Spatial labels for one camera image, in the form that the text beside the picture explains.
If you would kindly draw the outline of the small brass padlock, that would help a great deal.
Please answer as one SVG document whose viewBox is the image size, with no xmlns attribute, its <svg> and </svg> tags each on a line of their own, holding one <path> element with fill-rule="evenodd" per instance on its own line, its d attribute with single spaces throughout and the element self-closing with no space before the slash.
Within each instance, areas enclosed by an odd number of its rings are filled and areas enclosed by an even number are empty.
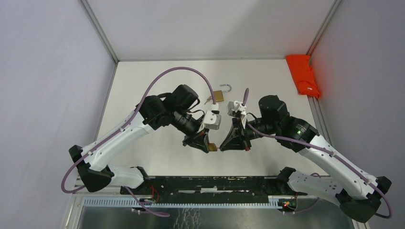
<svg viewBox="0 0 405 229">
<path fill-rule="evenodd" d="M 209 149 L 209 152 L 218 151 L 218 148 L 217 148 L 217 146 L 216 146 L 215 143 L 209 143 L 209 144 L 208 144 L 208 149 Z"/>
</svg>

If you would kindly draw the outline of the large brass padlock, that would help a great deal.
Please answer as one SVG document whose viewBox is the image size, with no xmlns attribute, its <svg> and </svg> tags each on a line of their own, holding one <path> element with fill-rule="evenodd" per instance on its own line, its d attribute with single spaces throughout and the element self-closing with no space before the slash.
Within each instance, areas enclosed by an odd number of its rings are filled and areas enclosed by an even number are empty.
<svg viewBox="0 0 405 229">
<path fill-rule="evenodd" d="M 232 86 L 230 84 L 220 84 L 219 85 L 222 89 L 221 90 L 216 90 L 213 91 L 215 101 L 218 102 L 223 102 L 224 101 L 224 94 L 228 93 L 232 90 Z"/>
</svg>

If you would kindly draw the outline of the silver key bunch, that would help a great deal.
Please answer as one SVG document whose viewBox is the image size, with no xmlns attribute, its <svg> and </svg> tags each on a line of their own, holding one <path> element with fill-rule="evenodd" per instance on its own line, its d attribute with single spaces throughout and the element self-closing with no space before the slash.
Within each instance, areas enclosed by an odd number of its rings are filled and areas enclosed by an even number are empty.
<svg viewBox="0 0 405 229">
<path fill-rule="evenodd" d="M 204 104 L 213 104 L 213 98 L 211 96 L 209 96 Z"/>
</svg>

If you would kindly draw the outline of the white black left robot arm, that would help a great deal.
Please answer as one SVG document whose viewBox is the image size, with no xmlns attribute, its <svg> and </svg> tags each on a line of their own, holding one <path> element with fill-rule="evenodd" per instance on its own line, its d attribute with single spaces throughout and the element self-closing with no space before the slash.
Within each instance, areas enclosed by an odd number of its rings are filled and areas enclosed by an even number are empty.
<svg viewBox="0 0 405 229">
<path fill-rule="evenodd" d="M 185 137 L 184 146 L 210 151 L 209 130 L 202 129 L 203 117 L 195 119 L 190 114 L 194 103 L 199 103 L 197 93 L 185 84 L 172 93 L 147 96 L 138 104 L 139 112 L 129 116 L 100 140 L 84 147 L 74 145 L 69 154 L 78 174 L 89 192 L 97 192 L 109 185 L 126 186 L 138 194 L 149 191 L 150 181 L 144 168 L 110 165 L 119 153 L 135 141 L 153 133 L 160 127 L 174 126 Z"/>
</svg>

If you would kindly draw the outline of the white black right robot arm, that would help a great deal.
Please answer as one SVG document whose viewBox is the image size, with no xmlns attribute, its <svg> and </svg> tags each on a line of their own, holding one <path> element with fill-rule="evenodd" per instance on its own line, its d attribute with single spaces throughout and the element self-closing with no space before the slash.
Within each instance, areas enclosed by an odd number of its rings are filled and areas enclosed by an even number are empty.
<svg viewBox="0 0 405 229">
<path fill-rule="evenodd" d="M 261 116 L 248 121 L 245 101 L 228 103 L 232 127 L 220 145 L 221 151 L 248 151 L 253 140 L 273 138 L 330 176 L 330 180 L 323 180 L 286 167 L 277 176 L 276 189 L 280 194 L 293 191 L 316 196 L 338 206 L 346 216 L 361 223 L 378 215 L 392 184 L 388 178 L 375 177 L 360 169 L 332 147 L 315 127 L 291 116 L 285 102 L 276 95 L 262 97 L 258 106 Z"/>
</svg>

